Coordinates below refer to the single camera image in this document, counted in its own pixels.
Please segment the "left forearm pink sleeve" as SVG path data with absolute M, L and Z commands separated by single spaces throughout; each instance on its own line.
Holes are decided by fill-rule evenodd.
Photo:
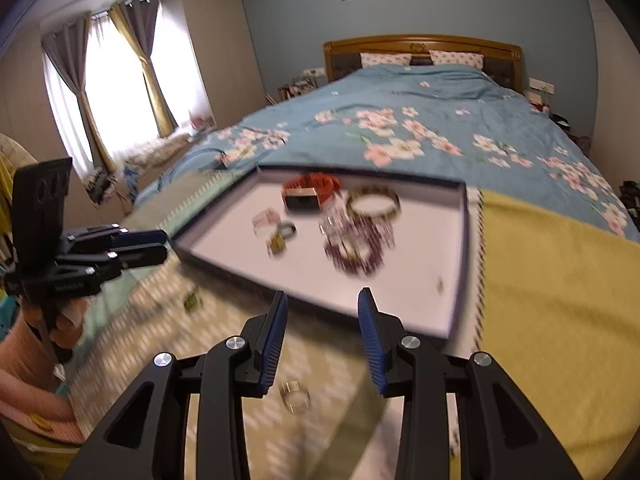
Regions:
M 54 363 L 20 314 L 1 341 L 1 416 L 34 434 L 81 444 L 72 404 L 56 394 Z

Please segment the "left hand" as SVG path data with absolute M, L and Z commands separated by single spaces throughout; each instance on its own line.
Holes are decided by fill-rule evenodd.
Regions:
M 62 349 L 73 349 L 84 331 L 84 317 L 88 307 L 89 300 L 86 298 L 70 300 L 62 307 L 53 326 L 46 327 L 50 341 Z M 21 310 L 25 322 L 40 334 L 40 326 L 44 324 L 42 309 L 23 300 Z

